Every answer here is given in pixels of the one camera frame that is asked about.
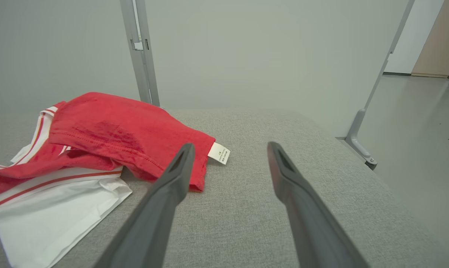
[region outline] glossy floor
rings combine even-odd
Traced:
[[[449,253],[449,80],[383,76],[359,140],[375,173]]]

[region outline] gray fabric surface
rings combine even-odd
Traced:
[[[447,265],[440,244],[388,186],[314,122],[278,111],[171,111],[230,149],[226,166],[210,159],[203,193],[177,207],[165,267],[296,267],[284,205],[274,195],[268,141],[279,142],[372,266]],[[0,163],[29,143],[37,115],[0,117]],[[126,170],[134,193],[55,267],[91,267],[150,184]],[[0,244],[0,268],[8,267]]]

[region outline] white care label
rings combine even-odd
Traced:
[[[213,146],[211,146],[208,156],[225,165],[228,161],[230,152],[230,150],[226,149],[226,147],[221,144],[214,143]]]

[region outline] gray wall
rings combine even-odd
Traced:
[[[119,0],[0,0],[0,112],[90,91],[139,99]]]
[[[144,0],[164,108],[287,109],[346,136],[408,0]]]

